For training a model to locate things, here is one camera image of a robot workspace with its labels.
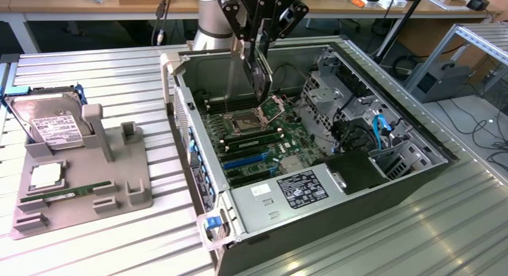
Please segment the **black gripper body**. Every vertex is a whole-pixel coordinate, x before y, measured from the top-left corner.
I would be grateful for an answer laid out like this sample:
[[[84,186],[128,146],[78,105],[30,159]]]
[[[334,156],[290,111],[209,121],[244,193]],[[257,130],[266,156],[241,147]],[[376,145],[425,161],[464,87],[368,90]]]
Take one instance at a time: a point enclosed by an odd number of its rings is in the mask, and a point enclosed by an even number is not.
[[[294,0],[240,0],[249,20],[254,18],[278,20]]]

